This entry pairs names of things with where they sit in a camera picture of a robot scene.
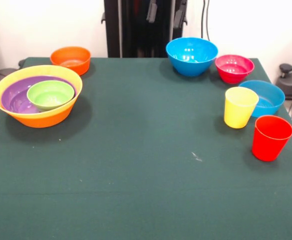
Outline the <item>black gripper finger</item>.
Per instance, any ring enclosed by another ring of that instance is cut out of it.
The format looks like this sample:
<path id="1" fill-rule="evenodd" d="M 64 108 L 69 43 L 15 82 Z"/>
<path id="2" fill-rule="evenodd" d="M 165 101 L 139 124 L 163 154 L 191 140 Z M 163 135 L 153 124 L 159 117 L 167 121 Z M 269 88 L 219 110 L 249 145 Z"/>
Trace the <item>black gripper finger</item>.
<path id="1" fill-rule="evenodd" d="M 183 24 L 187 24 L 186 18 L 186 11 L 187 11 L 187 0 L 181 0 L 179 9 L 175 12 L 173 28 L 180 29 L 183 27 Z"/>
<path id="2" fill-rule="evenodd" d="M 149 23 L 155 22 L 157 9 L 158 9 L 157 1 L 150 0 L 149 5 L 148 5 L 147 17 L 146 17 L 147 22 L 149 22 Z"/>

